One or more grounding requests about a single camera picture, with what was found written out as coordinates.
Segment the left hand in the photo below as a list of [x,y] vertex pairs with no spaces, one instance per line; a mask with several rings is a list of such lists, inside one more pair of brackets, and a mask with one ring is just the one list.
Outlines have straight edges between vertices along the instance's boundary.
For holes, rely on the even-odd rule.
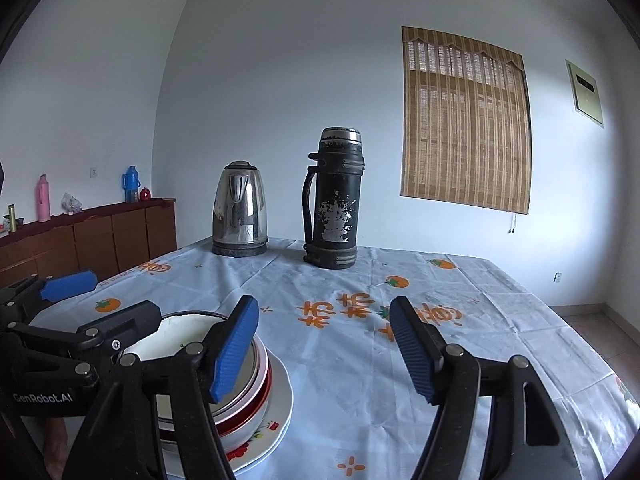
[[64,419],[24,417],[14,425],[1,415],[2,479],[61,479],[67,457]]

